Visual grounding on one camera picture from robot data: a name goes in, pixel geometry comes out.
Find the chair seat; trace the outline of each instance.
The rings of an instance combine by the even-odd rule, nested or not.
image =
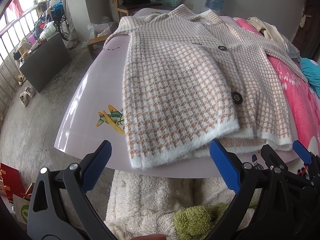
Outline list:
[[[153,6],[161,6],[162,3],[160,2],[146,2],[146,3],[140,3],[140,4],[134,4],[134,5],[129,5],[129,4],[120,4],[117,6],[117,8],[122,9],[122,10],[133,10],[133,9],[138,9],[138,8],[148,8],[148,7],[153,7]]]

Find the knit sweater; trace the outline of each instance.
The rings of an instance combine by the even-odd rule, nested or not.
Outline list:
[[[175,161],[214,138],[227,148],[240,144],[239,152],[292,143],[287,103],[267,54],[307,80],[279,44],[184,5],[123,17],[106,43],[125,34],[131,38],[123,109],[132,167]]]

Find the blue rubber pad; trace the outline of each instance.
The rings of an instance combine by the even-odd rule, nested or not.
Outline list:
[[[292,144],[292,149],[305,164],[312,163],[310,152],[301,144],[301,142],[294,141]]]
[[[82,175],[82,191],[86,194],[87,191],[93,190],[103,169],[111,157],[112,147],[109,141],[103,145],[96,157],[91,161]]]
[[[216,164],[228,189],[233,190],[236,194],[240,190],[240,175],[235,166],[225,154],[226,150],[217,140],[210,143],[210,156]]]

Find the black button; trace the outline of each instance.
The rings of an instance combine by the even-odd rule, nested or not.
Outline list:
[[[227,50],[227,47],[225,47],[225,46],[218,46],[218,49],[220,49],[220,50],[222,50],[222,51],[225,51],[225,50]]]
[[[242,103],[242,96],[238,92],[231,93],[232,100],[235,104],[239,105]]]

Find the green plush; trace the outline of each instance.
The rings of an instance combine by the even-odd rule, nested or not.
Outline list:
[[[252,200],[249,208],[256,208],[258,200]],[[173,224],[181,240],[203,240],[217,224],[228,204],[215,206],[194,206],[177,211]]]

